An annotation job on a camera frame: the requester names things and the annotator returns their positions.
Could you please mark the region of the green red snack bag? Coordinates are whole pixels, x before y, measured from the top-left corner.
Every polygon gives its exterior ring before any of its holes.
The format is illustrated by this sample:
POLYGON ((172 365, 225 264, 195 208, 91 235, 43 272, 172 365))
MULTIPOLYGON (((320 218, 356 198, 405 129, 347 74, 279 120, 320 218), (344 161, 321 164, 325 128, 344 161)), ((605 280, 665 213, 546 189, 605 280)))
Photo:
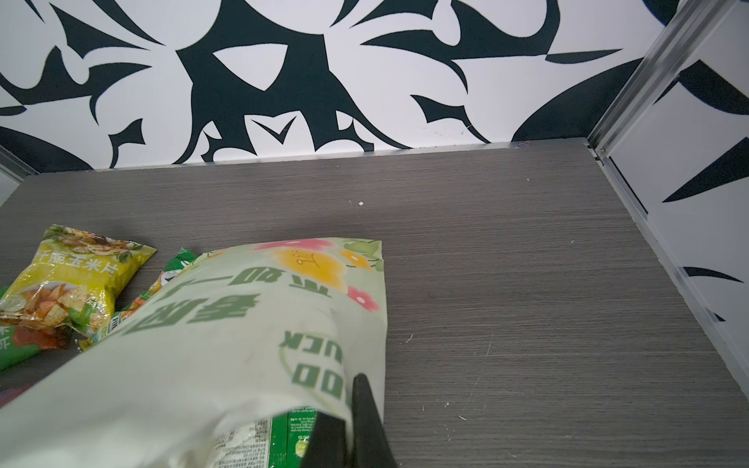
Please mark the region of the green red snack bag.
POLYGON ((5 371, 40 353, 36 344, 19 345, 15 343, 15 327, 1 328, 0 370, 5 371))

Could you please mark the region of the green white snack bag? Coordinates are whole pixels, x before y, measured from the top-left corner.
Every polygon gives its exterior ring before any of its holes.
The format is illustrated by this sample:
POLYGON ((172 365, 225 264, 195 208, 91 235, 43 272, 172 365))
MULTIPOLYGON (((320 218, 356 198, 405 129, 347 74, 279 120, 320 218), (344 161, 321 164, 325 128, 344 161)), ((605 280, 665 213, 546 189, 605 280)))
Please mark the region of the green white snack bag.
POLYGON ((310 407, 241 426, 216 439, 208 467, 300 467, 318 413, 310 407))

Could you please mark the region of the purple snack bag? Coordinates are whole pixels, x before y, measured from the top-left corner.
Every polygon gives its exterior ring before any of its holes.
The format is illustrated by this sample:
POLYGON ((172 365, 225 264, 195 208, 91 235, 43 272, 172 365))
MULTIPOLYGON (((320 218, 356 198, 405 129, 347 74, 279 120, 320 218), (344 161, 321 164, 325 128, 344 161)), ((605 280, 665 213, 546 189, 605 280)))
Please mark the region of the purple snack bag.
POLYGON ((29 390, 29 388, 31 388, 32 386, 33 384, 27 384, 18 388, 9 388, 5 390, 1 390, 0 391, 0 408, 7 406, 9 403, 19 398, 21 395, 23 395, 23 393, 27 392, 27 390, 29 390))

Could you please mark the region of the yellow green snack bag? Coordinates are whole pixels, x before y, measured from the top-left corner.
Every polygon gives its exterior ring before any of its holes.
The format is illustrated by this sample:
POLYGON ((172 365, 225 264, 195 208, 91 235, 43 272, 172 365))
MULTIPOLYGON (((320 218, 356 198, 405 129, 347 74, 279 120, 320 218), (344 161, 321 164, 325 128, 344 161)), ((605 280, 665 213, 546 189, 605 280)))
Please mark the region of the yellow green snack bag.
POLYGON ((97 331, 87 339, 77 341, 77 347, 80 352, 85 352, 111 335, 124 321, 132 317, 152 296, 159 293, 169 282, 178 277, 183 269, 186 269, 198 259, 198 255, 181 248, 177 254, 170 259, 154 283, 145 291, 139 294, 127 307, 116 311, 113 315, 105 320, 103 325, 97 328, 97 331))

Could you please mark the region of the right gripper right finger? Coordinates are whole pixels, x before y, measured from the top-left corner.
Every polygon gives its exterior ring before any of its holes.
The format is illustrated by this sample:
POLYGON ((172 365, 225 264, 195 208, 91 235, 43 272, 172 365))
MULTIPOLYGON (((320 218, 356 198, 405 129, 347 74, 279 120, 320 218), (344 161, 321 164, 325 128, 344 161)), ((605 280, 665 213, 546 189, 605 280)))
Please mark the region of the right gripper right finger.
POLYGON ((357 374, 352 386, 352 466, 397 468, 368 378, 357 374))

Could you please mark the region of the floral paper gift bag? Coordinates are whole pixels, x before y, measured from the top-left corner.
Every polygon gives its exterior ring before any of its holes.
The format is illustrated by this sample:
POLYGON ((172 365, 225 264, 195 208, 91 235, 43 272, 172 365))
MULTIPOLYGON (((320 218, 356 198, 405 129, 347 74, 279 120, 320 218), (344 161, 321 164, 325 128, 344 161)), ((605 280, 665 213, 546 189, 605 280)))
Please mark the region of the floral paper gift bag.
POLYGON ((384 410, 378 240, 213 251, 111 335, 1 411, 5 467, 208 467, 218 436, 310 407, 352 415, 364 374, 384 410))

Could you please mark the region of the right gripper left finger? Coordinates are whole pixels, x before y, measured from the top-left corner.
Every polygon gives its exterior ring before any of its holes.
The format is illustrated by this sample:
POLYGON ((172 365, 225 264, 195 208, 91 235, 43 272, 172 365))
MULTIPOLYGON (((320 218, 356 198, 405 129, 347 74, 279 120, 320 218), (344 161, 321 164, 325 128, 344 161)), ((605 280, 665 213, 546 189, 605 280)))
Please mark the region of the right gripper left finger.
POLYGON ((353 415, 349 415, 348 419, 341 419, 327 413, 318 413, 300 467, 352 467, 352 446, 349 439, 352 424, 353 415))

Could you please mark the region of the yellow chips snack bag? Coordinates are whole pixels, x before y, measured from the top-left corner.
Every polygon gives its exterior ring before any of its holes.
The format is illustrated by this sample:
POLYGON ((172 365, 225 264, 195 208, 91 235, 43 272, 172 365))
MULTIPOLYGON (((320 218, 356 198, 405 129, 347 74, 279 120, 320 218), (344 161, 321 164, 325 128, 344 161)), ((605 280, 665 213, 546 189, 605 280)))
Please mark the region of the yellow chips snack bag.
POLYGON ((51 225, 30 265, 1 298, 1 325, 13 330, 10 342, 63 349, 71 331, 93 335, 155 253, 139 242, 51 225))

